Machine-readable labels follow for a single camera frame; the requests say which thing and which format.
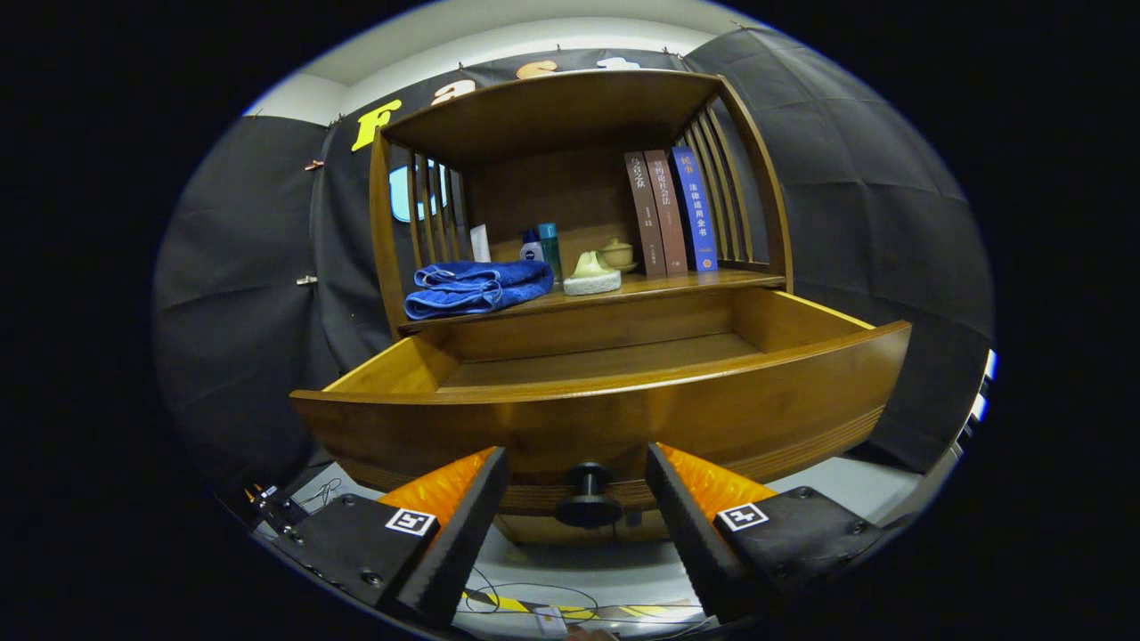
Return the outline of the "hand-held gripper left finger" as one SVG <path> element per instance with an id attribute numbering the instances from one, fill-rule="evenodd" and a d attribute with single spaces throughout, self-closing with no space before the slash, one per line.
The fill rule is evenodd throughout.
<path id="1" fill-rule="evenodd" d="M 280 535 L 280 552 L 386 616 L 447 628 L 508 488 L 508 452 L 477 451 L 383 498 L 347 492 Z"/>

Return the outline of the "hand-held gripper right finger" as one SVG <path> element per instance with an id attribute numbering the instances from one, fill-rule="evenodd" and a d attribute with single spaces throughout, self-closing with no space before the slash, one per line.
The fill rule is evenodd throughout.
<path id="1" fill-rule="evenodd" d="M 891 526 L 821 490 L 769 490 L 663 443 L 648 446 L 645 480 L 689 584 L 720 623 L 785 609 L 891 542 Z"/>

